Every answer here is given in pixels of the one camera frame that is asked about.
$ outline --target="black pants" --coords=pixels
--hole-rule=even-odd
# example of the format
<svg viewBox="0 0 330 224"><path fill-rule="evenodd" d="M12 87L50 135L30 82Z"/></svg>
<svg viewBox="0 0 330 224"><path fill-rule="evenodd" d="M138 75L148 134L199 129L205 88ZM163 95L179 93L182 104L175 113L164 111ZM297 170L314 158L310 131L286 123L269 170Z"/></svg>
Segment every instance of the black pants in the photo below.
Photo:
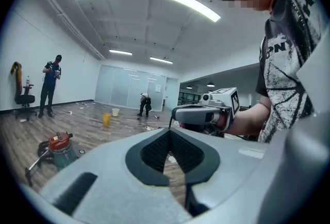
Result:
<svg viewBox="0 0 330 224"><path fill-rule="evenodd" d="M43 83L42 90L41 90L41 96L40 96L40 112L43 112L43 109L45 108L45 102L46 102L47 96L48 96L47 110L50 111L52 109L54 90L55 90L55 85L52 85L52 84L49 85L49 84L46 84L46 82Z"/></svg>
<svg viewBox="0 0 330 224"><path fill-rule="evenodd" d="M145 101L141 102L141 105L140 105L140 114L141 115L142 115L142 112L143 112L143 109L144 109L145 104L146 104ZM145 110L145 114L146 115L149 115L149 111Z"/></svg>

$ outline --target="forearm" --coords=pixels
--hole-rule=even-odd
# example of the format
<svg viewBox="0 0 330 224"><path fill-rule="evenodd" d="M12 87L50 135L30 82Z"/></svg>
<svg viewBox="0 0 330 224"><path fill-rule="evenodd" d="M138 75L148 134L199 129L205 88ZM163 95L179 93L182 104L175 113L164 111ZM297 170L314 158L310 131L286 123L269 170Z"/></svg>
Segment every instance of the forearm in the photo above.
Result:
<svg viewBox="0 0 330 224"><path fill-rule="evenodd" d="M258 103L246 111L238 112L234 118L233 126L226 133L233 135L258 135L269 114L270 109Z"/></svg>

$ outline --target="gray wood plank floor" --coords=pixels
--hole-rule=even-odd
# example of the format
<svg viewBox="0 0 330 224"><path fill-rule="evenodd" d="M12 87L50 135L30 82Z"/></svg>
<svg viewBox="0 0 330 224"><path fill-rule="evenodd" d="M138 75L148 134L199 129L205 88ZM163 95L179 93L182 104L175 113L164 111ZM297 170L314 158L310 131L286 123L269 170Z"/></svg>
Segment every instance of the gray wood plank floor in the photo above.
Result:
<svg viewBox="0 0 330 224"><path fill-rule="evenodd" d="M169 124L169 113L151 112L149 118L145 116L137 120L137 110L120 108L119 116L111 116L110 126L103 126L103 113L111 114L111 106L85 102L88 107L79 104L68 104L53 107L53 118L44 115L42 118L31 117L29 122L20 122L13 113L0 115L0 129L2 142L7 151L9 165L17 181L27 184L24 176L25 167L29 167L37 158L38 145L47 141L56 132L72 133L74 145L88 152L94 147L116 141L125 137L147 131L146 126L153 129L165 128ZM33 189L40 188L55 174L54 165L43 163L40 168L33 170ZM171 179L171 192L183 205L185 199L185 178L177 163L166 160L164 174Z"/></svg>

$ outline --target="person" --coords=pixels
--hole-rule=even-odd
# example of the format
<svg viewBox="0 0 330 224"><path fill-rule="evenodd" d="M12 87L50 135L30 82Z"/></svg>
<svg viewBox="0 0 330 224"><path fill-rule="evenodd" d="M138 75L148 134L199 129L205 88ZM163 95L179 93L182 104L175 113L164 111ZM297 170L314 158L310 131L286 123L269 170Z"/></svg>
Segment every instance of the person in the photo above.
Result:
<svg viewBox="0 0 330 224"><path fill-rule="evenodd" d="M148 93L141 93L140 102L141 102L140 113L138 114L138 116L140 117L142 116L142 112L145 106L145 116L149 117L149 111L151 110L151 99Z"/></svg>
<svg viewBox="0 0 330 224"><path fill-rule="evenodd" d="M56 86L56 79L61 79L62 69L59 66L61 60L62 60L62 56L57 55L55 61L48 62L42 71L43 73L46 74L40 95L40 112L38 115L39 118L43 116L43 109L45 107L47 96L48 96L47 115L49 117L53 117L52 103L53 103L54 90Z"/></svg>
<svg viewBox="0 0 330 224"><path fill-rule="evenodd" d="M297 71L308 59L309 51L298 26L298 14L290 0L227 0L241 7L267 11L265 36L260 44L259 77L256 92L260 101L238 112L226 133L259 135L258 141L269 143L275 132L289 129L313 111L308 95L299 82ZM296 0L304 12L314 49L321 39L329 17L320 0ZM217 127L224 128L221 116Z"/></svg>

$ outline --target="fluorescent light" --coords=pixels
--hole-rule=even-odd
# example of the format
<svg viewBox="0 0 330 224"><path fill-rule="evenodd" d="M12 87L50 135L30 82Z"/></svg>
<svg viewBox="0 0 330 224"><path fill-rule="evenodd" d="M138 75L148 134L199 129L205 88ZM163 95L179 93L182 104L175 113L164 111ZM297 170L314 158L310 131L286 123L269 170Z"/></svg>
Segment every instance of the fluorescent light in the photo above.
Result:
<svg viewBox="0 0 330 224"><path fill-rule="evenodd" d="M167 61L167 60L163 60L163 59L159 59L159 58L150 57L150 59L160 61L163 63L167 63L167 64L173 64L173 62L171 62L171 61Z"/></svg>
<svg viewBox="0 0 330 224"><path fill-rule="evenodd" d="M194 9L197 12L200 12L201 14L210 18L214 22L216 22L217 20L219 20L221 18L218 14L213 12L210 8L206 7L204 4L201 4L196 0L174 0L174 1L181 3L183 5L186 5L192 9Z"/></svg>
<svg viewBox="0 0 330 224"><path fill-rule="evenodd" d="M124 55L130 55L130 56L132 55L131 52L124 52L124 51L111 50L111 49L109 49L109 51L110 51L111 53L124 54Z"/></svg>

